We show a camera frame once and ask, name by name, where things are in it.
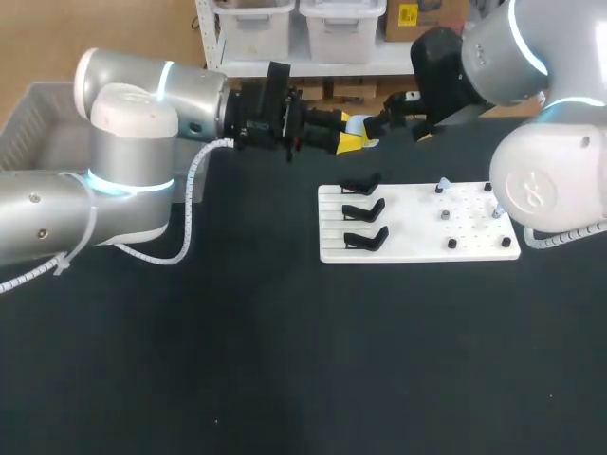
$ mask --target yellow label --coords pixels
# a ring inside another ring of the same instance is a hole
[[[418,5],[400,5],[398,8],[398,26],[414,27],[417,25]]]

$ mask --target white spiral cable wrap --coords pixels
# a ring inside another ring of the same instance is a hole
[[[533,229],[526,227],[524,230],[524,241],[534,249],[548,249],[554,246],[569,244],[576,240],[590,237],[591,235],[600,234],[606,230],[607,222],[602,222],[570,230],[569,232],[564,232],[563,234],[555,235],[548,239],[538,240],[535,238]]]
[[[147,254],[140,253],[139,251],[136,251],[133,248],[124,244],[116,244],[115,247],[117,247],[121,251],[124,251],[127,254],[130,254],[131,256],[141,259],[142,261],[156,265],[174,265],[180,262],[183,258],[185,258],[186,254],[188,254],[188,250],[190,249],[190,241],[192,239],[192,193],[193,182],[196,177],[196,170],[198,169],[198,165],[200,164],[200,162],[207,154],[209,154],[215,149],[225,147],[233,148],[234,141],[232,139],[217,139],[213,142],[209,142],[200,150],[200,152],[196,154],[192,161],[192,164],[190,165],[190,169],[188,170],[188,178],[186,181],[186,216],[183,245],[181,246],[181,250],[177,253],[176,256],[169,259],[160,259],[155,258],[153,256],[148,256]]]
[[[43,273],[47,273],[47,271],[55,268],[59,262],[64,259],[64,257],[65,253],[60,253],[53,259],[46,261],[44,264],[37,266],[33,270],[29,270],[28,273],[24,273],[23,275],[13,278],[12,280],[8,280],[7,282],[0,283],[0,294],[4,294],[5,292],[10,291],[10,289],[14,289],[17,286],[25,284],[26,282],[39,277]]]

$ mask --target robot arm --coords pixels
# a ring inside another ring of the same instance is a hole
[[[528,228],[574,229],[569,240],[583,236],[582,228],[589,234],[607,229],[606,24],[603,0],[574,8],[567,0],[510,0],[465,40],[447,28],[431,30],[412,46],[421,98],[392,95],[379,116],[365,120],[366,135],[378,137],[384,124],[423,114],[426,121],[413,130],[419,139],[549,87],[543,111],[496,151],[495,194]],[[308,110],[288,88],[288,74],[288,65],[270,64],[265,83],[232,90],[220,73],[89,50],[78,65],[74,99],[93,126],[90,169],[80,179],[0,175],[0,217],[12,239],[0,245],[1,261],[70,251],[83,239],[107,245],[159,236],[169,219],[176,137],[281,145],[289,159],[303,142],[334,154],[356,148],[344,116]],[[91,207],[96,223],[86,233]],[[39,241],[32,241],[32,231]]]
[[[509,215],[530,229],[565,232],[554,245],[607,230],[607,5],[510,0],[464,40],[436,28],[412,46],[421,99],[395,96],[367,119],[370,136],[421,113],[414,139],[441,125],[513,105],[549,88],[540,114],[495,152],[490,180]]]

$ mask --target led light ring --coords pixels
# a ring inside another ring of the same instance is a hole
[[[121,192],[137,194],[138,192],[154,192],[154,191],[162,191],[170,188],[175,182],[174,179],[166,183],[162,183],[160,185],[151,185],[147,187],[137,187],[133,185],[121,185],[120,183],[108,182],[107,180],[103,180],[102,178],[94,175],[91,170],[88,170],[88,181],[94,190],[105,192],[107,194],[117,195]]]
[[[160,80],[158,81],[158,89],[156,91],[156,100],[162,101],[164,100],[164,88],[167,84],[167,78],[169,77],[169,71],[171,71],[171,66],[173,66],[174,62],[167,61],[162,67],[162,72],[160,73]]]
[[[601,100],[595,100],[594,98],[567,97],[567,98],[563,98],[561,100],[557,100],[557,101],[551,102],[544,109],[548,109],[549,107],[556,106],[558,104],[563,104],[564,102],[581,102],[583,104],[588,104],[589,106],[594,106],[594,107],[605,107],[605,106],[607,106],[607,104],[605,104],[603,101],[601,101]]]
[[[521,35],[521,31],[519,30],[519,26],[516,23],[516,17],[514,14],[515,4],[516,0],[510,0],[510,5],[508,5],[508,22],[510,23],[510,29],[512,30],[512,36],[514,37],[514,41],[516,42],[516,45],[519,47],[521,52],[523,52],[524,57],[533,65],[533,67],[545,76],[547,76],[548,69],[546,68],[545,64],[543,64],[540,59],[538,59],[533,54],[533,52],[531,52],[531,49],[529,49],[523,39],[523,35]]]

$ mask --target wall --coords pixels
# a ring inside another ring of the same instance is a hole
[[[33,81],[71,81],[90,47],[201,66],[194,0],[0,0],[0,125]]]

